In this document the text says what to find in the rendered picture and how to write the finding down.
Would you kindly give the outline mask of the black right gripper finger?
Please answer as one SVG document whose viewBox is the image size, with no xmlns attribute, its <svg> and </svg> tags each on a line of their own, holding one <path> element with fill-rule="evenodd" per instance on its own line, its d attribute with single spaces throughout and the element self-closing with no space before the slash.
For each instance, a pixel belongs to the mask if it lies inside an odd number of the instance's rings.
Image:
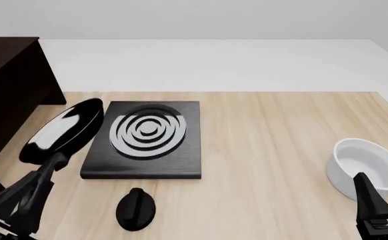
<svg viewBox="0 0 388 240">
<path fill-rule="evenodd" d="M 357 221 L 387 220 L 388 203 L 365 173 L 358 173 L 353 178 L 357 195 Z"/>
</svg>

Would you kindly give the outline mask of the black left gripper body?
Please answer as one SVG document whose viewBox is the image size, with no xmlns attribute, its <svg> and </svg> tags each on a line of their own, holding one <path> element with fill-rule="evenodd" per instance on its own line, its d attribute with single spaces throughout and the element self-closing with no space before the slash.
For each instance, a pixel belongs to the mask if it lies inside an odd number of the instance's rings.
<svg viewBox="0 0 388 240">
<path fill-rule="evenodd" d="M 10 225 L 0 221 L 0 240 L 36 240 L 32 224 L 13 221 Z"/>
</svg>

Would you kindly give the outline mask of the white ceramic bowl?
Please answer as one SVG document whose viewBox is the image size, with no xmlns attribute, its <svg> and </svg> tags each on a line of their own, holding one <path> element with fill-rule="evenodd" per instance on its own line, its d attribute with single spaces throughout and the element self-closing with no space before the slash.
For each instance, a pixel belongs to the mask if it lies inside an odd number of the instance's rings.
<svg viewBox="0 0 388 240">
<path fill-rule="evenodd" d="M 357 194 L 353 178 L 365 173 L 377 192 L 388 196 L 388 149 L 359 138 L 338 141 L 327 162 L 328 180 L 340 193 L 356 200 Z"/>
</svg>

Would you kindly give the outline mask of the round black stove knob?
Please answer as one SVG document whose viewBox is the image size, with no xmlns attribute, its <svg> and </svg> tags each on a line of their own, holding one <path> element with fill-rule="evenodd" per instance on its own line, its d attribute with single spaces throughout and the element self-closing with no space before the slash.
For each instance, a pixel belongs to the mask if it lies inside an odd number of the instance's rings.
<svg viewBox="0 0 388 240">
<path fill-rule="evenodd" d="M 134 187 L 117 204 L 116 220 L 126 231 L 140 231 L 155 217 L 155 201 L 143 189 Z"/>
</svg>

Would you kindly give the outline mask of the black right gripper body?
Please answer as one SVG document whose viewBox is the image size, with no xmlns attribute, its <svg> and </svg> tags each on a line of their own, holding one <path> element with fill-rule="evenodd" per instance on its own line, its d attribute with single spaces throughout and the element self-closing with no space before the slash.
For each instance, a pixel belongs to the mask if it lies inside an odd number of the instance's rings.
<svg viewBox="0 0 388 240">
<path fill-rule="evenodd" d="M 356 222 L 362 240 L 388 240 L 388 220 L 357 217 Z"/>
</svg>

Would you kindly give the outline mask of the dark brown wooden cabinet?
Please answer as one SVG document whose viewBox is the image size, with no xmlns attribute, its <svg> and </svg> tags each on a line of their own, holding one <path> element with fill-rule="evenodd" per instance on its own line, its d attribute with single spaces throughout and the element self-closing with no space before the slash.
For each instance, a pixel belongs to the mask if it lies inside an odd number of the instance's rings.
<svg viewBox="0 0 388 240">
<path fill-rule="evenodd" d="M 38 37 L 0 37 L 0 152 L 38 105 L 66 103 Z"/>
</svg>

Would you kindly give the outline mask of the flat black stove plate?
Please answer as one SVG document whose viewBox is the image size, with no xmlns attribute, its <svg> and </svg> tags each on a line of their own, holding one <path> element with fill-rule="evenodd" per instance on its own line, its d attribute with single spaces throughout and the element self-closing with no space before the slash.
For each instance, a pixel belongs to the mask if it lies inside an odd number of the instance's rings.
<svg viewBox="0 0 388 240">
<path fill-rule="evenodd" d="M 198 101 L 112 101 L 83 179 L 200 179 Z"/>
</svg>

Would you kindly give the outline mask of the black frying pan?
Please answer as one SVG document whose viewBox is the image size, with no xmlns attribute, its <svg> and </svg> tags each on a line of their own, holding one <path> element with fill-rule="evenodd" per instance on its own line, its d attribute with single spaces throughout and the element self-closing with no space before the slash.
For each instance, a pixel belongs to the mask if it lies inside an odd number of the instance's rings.
<svg viewBox="0 0 388 240">
<path fill-rule="evenodd" d="M 23 146 L 19 160 L 39 165 L 39 173 L 52 175 L 66 167 L 72 155 L 94 138 L 103 120 L 101 99 L 77 103 L 38 130 Z"/>
</svg>

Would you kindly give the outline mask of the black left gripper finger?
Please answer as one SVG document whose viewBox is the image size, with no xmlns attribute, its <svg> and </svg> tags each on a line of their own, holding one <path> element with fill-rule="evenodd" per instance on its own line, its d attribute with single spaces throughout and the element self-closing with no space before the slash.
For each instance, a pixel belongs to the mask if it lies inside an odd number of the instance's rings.
<svg viewBox="0 0 388 240">
<path fill-rule="evenodd" d="M 18 202 L 22 196 L 24 187 L 34 179 L 36 175 L 50 179 L 53 175 L 52 165 L 43 165 L 36 171 L 29 172 L 22 179 L 0 192 L 0 217 L 11 217 L 17 210 Z"/>
<path fill-rule="evenodd" d="M 12 229 L 18 235 L 38 232 L 47 198 L 54 183 L 42 175 L 36 175 L 23 189 L 17 210 L 11 216 Z"/>
</svg>

